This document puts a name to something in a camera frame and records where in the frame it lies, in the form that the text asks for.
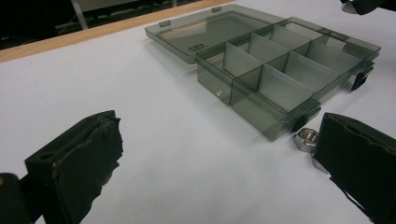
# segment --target hex nut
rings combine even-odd
[[[294,143],[303,152],[313,153],[318,141],[318,132],[312,129],[301,129],[294,136]]]

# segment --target wooden table edge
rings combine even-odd
[[[232,1],[233,0],[202,0],[181,7],[172,7],[162,11],[153,12],[147,15],[134,17],[124,21],[116,21],[110,24],[94,27],[88,30],[79,31],[68,35],[60,35],[50,39],[45,39],[10,49],[3,49],[0,50],[0,63],[31,56],[52,49],[58,49],[61,47],[73,45],[103,35],[111,35],[116,32],[131,29],[136,26],[144,25],[150,22],[164,20],[184,13],[193,12],[195,10],[203,9],[206,7],[218,6],[220,4],[229,3]]]

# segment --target white table surface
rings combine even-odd
[[[382,47],[366,84],[335,95],[306,127],[333,112],[396,137],[395,12],[350,15],[338,0],[235,3]],[[124,153],[82,223],[370,223],[289,133],[269,142],[144,27],[0,63],[1,172],[22,178],[24,159],[114,109]]]

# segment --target box lid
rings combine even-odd
[[[196,63],[196,53],[283,18],[238,5],[213,7],[172,21],[146,27],[146,35],[186,63]]]

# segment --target transparent plastic box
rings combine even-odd
[[[353,90],[373,69],[380,47],[297,18],[237,5],[146,28],[186,63],[198,81],[276,140],[297,131],[353,76]]]

